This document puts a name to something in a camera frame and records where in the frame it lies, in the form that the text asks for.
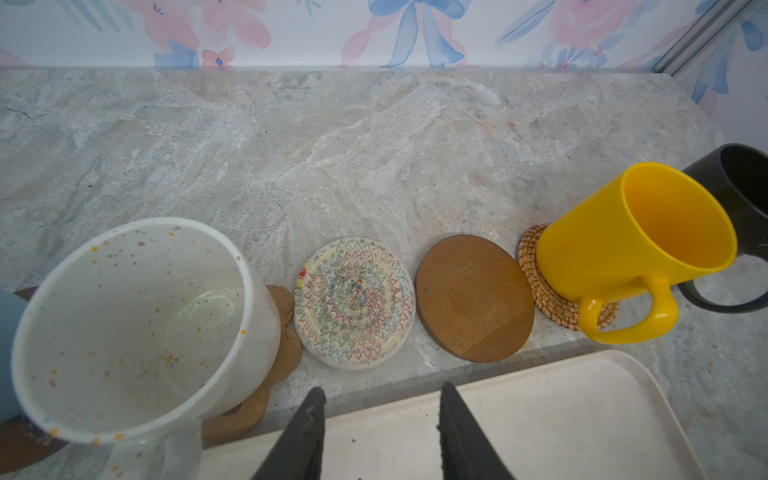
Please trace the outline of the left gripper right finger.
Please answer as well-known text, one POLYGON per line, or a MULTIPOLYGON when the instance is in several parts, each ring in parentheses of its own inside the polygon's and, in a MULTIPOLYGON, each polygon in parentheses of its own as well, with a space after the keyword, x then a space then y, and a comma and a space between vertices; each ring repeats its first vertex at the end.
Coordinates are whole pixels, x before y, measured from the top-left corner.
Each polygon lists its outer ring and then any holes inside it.
POLYGON ((444 479, 514 479, 450 382, 441 389, 438 430, 444 479))

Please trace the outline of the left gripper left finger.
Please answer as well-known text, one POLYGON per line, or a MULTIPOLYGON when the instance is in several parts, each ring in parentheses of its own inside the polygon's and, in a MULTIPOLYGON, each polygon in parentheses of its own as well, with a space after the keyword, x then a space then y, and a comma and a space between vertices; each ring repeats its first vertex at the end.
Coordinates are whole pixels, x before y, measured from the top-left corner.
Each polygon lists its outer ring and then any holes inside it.
POLYGON ((261 479, 319 479, 325 437, 326 396, 312 388, 252 476, 261 479))

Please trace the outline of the cork paw print coaster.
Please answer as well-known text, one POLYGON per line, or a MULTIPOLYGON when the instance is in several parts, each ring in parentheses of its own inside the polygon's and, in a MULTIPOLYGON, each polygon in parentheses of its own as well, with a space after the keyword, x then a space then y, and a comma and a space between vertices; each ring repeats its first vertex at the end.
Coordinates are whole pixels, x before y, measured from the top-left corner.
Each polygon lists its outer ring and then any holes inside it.
POLYGON ((233 441, 254 428, 263 418, 274 385, 285 380, 299 365, 302 344, 291 326, 294 316, 294 297, 284 287, 268 285, 275 302, 280 322, 280 344, 274 364, 262 384, 241 404, 202 424, 204 443, 220 444, 233 441))

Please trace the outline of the plain round wooden coaster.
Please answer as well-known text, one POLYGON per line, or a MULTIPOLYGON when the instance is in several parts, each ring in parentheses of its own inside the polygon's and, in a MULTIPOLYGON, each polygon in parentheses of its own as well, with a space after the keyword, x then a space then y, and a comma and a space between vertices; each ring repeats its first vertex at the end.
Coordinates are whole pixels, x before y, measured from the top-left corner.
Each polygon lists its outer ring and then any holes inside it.
POLYGON ((529 283, 514 258, 487 239, 454 235, 438 241, 423 257, 415 287, 424 328, 461 359, 505 360, 531 334, 529 283))

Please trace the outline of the multicolour woven rope coaster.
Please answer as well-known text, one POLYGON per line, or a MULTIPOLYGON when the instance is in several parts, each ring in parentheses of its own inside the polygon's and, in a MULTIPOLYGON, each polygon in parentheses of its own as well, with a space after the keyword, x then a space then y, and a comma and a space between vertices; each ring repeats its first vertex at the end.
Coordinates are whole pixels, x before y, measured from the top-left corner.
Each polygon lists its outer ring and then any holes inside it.
POLYGON ((377 241, 335 240, 301 269, 294 290, 294 329, 324 364, 361 371, 393 357, 416 316, 413 281, 377 241))

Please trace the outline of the wicker rattan coaster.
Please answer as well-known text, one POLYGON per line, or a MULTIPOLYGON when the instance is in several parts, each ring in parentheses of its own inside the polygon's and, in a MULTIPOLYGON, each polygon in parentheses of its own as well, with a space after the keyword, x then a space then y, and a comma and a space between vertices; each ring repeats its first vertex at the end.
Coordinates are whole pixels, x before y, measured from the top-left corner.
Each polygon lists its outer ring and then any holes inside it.
POLYGON ((537 263, 537 245, 548 224, 533 225, 521 236, 517 261, 532 290, 535 306, 554 323, 574 331, 579 326, 578 305, 560 296, 545 280, 537 263))

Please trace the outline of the white mug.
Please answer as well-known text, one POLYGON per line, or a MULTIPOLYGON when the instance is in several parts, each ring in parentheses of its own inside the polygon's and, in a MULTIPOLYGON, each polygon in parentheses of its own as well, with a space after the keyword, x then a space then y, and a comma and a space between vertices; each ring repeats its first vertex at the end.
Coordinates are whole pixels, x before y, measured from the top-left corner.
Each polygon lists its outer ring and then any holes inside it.
POLYGON ((222 233, 183 218, 116 227, 42 282, 12 349, 27 416, 106 446, 106 479, 193 479, 202 424, 242 403, 278 352, 276 305, 222 233))

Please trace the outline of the scratched dark wooden coaster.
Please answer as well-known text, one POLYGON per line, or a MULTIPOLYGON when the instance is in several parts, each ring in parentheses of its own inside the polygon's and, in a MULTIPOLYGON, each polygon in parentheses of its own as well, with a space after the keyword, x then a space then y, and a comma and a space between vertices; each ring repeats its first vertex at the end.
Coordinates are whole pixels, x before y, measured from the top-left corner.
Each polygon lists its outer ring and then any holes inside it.
MULTIPOLYGON (((36 287, 13 292, 27 303, 36 287)), ((8 474, 34 465, 64 448, 67 443, 51 437, 22 412, 1 423, 1 473, 8 474)))

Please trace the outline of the yellow mug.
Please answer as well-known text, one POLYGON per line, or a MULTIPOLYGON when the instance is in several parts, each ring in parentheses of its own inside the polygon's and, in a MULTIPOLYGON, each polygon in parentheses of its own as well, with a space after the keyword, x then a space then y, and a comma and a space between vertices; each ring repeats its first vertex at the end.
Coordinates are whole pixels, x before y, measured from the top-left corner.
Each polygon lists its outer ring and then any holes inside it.
POLYGON ((705 187, 680 170, 645 162, 550 224, 536 261, 547 284, 576 304, 581 331, 618 345, 668 333, 679 318, 673 286, 724 270, 737 247, 731 220, 705 187), (600 331, 605 305, 644 293, 652 300, 645 319, 600 331))

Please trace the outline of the light blue mug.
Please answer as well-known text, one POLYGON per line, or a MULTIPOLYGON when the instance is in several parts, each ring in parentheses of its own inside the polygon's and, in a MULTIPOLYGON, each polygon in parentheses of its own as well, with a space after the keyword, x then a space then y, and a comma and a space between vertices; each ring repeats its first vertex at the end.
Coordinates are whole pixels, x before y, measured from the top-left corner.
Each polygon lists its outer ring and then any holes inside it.
POLYGON ((0 422, 4 423, 22 412, 16 398, 11 371, 12 348, 15 333, 26 301, 2 290, 0 294, 0 422))

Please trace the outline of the black mug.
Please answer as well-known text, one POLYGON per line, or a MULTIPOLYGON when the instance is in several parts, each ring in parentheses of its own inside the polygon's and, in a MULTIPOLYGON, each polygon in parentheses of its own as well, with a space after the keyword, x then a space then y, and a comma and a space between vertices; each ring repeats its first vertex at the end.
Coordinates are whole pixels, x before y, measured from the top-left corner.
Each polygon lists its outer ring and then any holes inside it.
POLYGON ((767 259, 767 155, 753 147, 728 143, 683 172, 704 186, 728 214, 739 256, 767 259))

